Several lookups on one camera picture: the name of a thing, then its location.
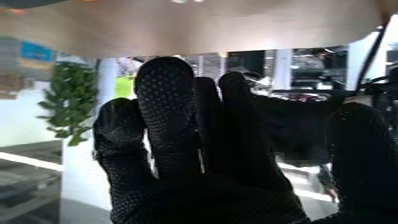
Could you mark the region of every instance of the blue sign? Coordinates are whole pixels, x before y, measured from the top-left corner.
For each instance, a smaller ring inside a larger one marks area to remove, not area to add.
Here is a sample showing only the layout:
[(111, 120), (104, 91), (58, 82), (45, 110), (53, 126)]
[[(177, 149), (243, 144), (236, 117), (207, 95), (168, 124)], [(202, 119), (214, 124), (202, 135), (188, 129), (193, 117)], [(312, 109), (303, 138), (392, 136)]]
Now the blue sign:
[(21, 41), (21, 59), (35, 60), (40, 62), (53, 62), (53, 51), (38, 44)]

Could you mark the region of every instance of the ceiling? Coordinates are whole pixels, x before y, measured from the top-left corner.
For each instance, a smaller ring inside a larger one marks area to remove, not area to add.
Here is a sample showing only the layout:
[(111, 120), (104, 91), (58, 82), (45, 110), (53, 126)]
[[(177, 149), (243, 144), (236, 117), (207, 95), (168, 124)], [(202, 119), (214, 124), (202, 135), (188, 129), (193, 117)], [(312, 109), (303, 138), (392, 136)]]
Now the ceiling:
[(90, 58), (335, 46), (394, 0), (69, 0), (1, 14), (0, 33)]

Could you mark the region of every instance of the green plant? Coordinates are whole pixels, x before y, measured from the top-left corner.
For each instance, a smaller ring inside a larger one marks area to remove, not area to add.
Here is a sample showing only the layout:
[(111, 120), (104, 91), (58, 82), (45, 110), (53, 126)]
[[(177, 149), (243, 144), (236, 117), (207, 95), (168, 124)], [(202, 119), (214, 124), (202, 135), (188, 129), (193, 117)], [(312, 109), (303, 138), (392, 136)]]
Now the green plant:
[(49, 90), (44, 90), (45, 100), (38, 106), (49, 110), (49, 116), (38, 116), (49, 124), (47, 130), (56, 138), (70, 136), (69, 146), (86, 139), (81, 134), (90, 130), (83, 122), (95, 106), (95, 72), (81, 65), (61, 62), (54, 65)]

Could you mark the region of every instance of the finger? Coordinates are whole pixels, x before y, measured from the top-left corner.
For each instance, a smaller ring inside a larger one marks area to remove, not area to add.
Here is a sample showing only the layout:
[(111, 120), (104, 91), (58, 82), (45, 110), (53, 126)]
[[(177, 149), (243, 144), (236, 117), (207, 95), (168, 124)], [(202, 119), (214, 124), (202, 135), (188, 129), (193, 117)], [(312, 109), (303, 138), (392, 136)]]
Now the finger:
[(195, 78), (196, 130), (202, 142), (205, 172), (236, 175), (236, 158), (225, 139), (225, 122), (214, 81)]
[(143, 122), (136, 101), (111, 100), (93, 123), (97, 162), (108, 175), (109, 190), (124, 191), (154, 182), (141, 143)]
[(230, 72), (220, 78), (223, 107), (227, 114), (227, 130), (236, 143), (241, 178), (248, 186), (291, 191), (291, 184), (275, 164), (266, 133), (260, 133), (257, 113), (252, 105), (250, 90), (243, 76)]
[(378, 111), (342, 104), (330, 117), (332, 175), (340, 210), (398, 212), (395, 141)]
[(161, 179), (200, 174), (193, 127), (193, 71), (173, 57), (152, 59), (134, 80), (140, 113)]

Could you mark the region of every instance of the black glove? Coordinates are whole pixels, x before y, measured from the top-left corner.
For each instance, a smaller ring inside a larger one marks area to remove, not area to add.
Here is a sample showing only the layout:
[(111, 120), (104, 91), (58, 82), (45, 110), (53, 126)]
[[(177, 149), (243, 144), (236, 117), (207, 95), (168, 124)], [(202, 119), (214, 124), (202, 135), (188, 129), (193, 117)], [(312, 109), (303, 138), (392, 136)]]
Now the black glove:
[(134, 85), (136, 101), (111, 100), (93, 124), (113, 223), (307, 223), (259, 134), (241, 75), (220, 80), (223, 104), (212, 81), (193, 80), (175, 58), (143, 64)]

